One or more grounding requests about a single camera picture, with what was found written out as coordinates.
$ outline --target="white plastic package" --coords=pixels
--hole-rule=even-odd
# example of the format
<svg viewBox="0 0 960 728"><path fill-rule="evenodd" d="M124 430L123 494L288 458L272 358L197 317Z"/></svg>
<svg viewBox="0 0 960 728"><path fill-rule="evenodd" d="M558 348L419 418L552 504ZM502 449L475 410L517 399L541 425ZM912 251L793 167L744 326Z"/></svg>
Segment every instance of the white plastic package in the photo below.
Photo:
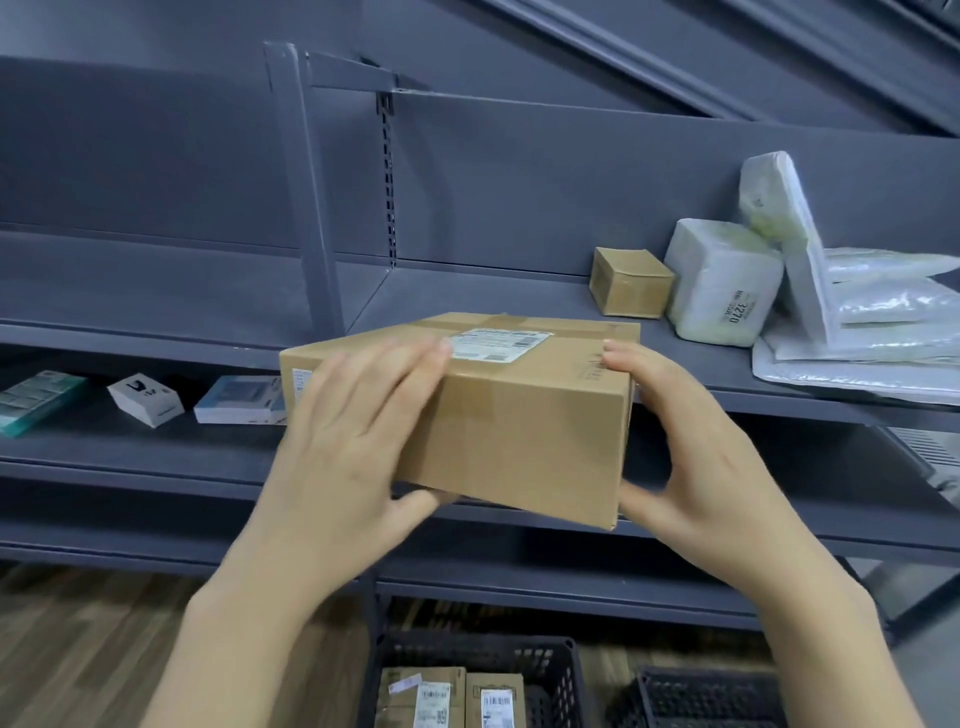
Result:
<svg viewBox="0 0 960 728"><path fill-rule="evenodd" d="M849 361L777 361L763 339L753 351L754 376L801 386L873 392L926 404L960 406L960 367Z"/></svg>
<svg viewBox="0 0 960 728"><path fill-rule="evenodd" d="M684 219L663 262L677 277L666 315L678 336L753 345L783 279L778 251L742 225Z"/></svg>
<svg viewBox="0 0 960 728"><path fill-rule="evenodd" d="M842 327L832 347L813 341L792 319L775 318L763 339L778 361L912 361L960 363L960 320Z"/></svg>
<svg viewBox="0 0 960 728"><path fill-rule="evenodd" d="M825 254L828 276L834 283L918 279L960 268L960 257L955 255L896 253L870 248L829 248Z"/></svg>
<svg viewBox="0 0 960 728"><path fill-rule="evenodd" d="M960 321L960 293L932 279L882 279L833 284L843 324Z"/></svg>
<svg viewBox="0 0 960 728"><path fill-rule="evenodd" d="M740 211L751 229L780 246L787 276L787 306L807 335L830 345L840 324L820 234L786 152L751 157L740 170Z"/></svg>

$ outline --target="hand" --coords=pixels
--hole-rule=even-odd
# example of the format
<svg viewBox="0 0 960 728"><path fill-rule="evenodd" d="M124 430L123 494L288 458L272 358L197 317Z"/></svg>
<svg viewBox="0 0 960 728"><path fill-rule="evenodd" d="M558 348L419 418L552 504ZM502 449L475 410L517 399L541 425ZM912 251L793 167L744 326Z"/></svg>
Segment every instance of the hand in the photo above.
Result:
<svg viewBox="0 0 960 728"><path fill-rule="evenodd" d="M662 494L622 484L620 509L628 518L754 602L811 570L839 570L750 438L700 382L639 344L609 341L605 349L604 364L628 372L660 418L673 463Z"/></svg>
<svg viewBox="0 0 960 728"><path fill-rule="evenodd" d="M448 342L423 339L327 359L303 390L250 521L211 582L270 590L271 600L307 619L430 516L442 496L418 490L391 500L390 485L450 353Z"/></svg>

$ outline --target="small product box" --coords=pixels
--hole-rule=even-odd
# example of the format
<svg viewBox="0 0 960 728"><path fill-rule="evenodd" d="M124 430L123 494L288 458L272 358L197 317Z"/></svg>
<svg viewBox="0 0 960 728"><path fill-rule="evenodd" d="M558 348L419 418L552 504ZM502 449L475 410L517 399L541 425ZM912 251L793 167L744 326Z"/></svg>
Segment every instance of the small product box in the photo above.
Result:
<svg viewBox="0 0 960 728"><path fill-rule="evenodd" d="M202 425L285 425L279 376L221 376L193 408Z"/></svg>
<svg viewBox="0 0 960 728"><path fill-rule="evenodd" d="M783 258L736 223L683 219L666 261L677 286L666 316L688 341L751 347L783 280Z"/></svg>
<svg viewBox="0 0 960 728"><path fill-rule="evenodd" d="M375 728L464 728L464 667L386 667Z"/></svg>
<svg viewBox="0 0 960 728"><path fill-rule="evenodd" d="M467 728L527 728L523 675L468 673Z"/></svg>
<svg viewBox="0 0 960 728"><path fill-rule="evenodd" d="M453 360L396 479L612 530L634 385L604 339L640 324L447 313L280 352L287 411L322 361L387 338L448 337Z"/></svg>
<svg viewBox="0 0 960 728"><path fill-rule="evenodd" d="M593 251L590 293L604 316L658 319L670 298L673 278L650 251Z"/></svg>
<svg viewBox="0 0 960 728"><path fill-rule="evenodd" d="M128 376L111 384L107 391L117 407L150 427L159 427L183 414L180 396L145 375Z"/></svg>
<svg viewBox="0 0 960 728"><path fill-rule="evenodd" d="M0 434L16 437L26 432L86 388L82 376L43 371L0 392Z"/></svg>

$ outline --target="right hand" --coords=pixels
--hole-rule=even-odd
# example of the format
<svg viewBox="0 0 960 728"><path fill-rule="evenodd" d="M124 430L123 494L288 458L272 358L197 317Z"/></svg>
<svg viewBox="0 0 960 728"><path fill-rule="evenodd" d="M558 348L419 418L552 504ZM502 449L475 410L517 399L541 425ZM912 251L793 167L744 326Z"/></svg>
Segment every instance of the right hand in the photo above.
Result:
<svg viewBox="0 0 960 728"><path fill-rule="evenodd" d="M621 485L624 515L754 602L839 570L750 438L693 375L639 344L608 341L605 349L604 364L629 373L660 418L673 463L662 493Z"/></svg>

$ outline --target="wrist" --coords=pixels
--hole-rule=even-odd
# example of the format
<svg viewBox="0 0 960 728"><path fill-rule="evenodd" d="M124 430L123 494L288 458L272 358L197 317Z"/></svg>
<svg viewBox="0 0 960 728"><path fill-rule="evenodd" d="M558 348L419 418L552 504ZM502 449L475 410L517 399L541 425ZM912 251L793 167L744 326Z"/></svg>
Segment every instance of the wrist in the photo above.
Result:
<svg viewBox="0 0 960 728"><path fill-rule="evenodd" d="M219 623L230 629L250 627L274 639L294 639L314 612L305 601L290 598L254 574L235 574L221 566L190 598L185 619L206 625Z"/></svg>
<svg viewBox="0 0 960 728"><path fill-rule="evenodd" d="M818 540L794 551L786 563L748 595L762 618L778 621L821 619L825 611L876 617L873 598Z"/></svg>
<svg viewBox="0 0 960 728"><path fill-rule="evenodd" d="M333 590L304 578L296 560L247 546L237 540L190 606L203 615L225 613L299 632Z"/></svg>

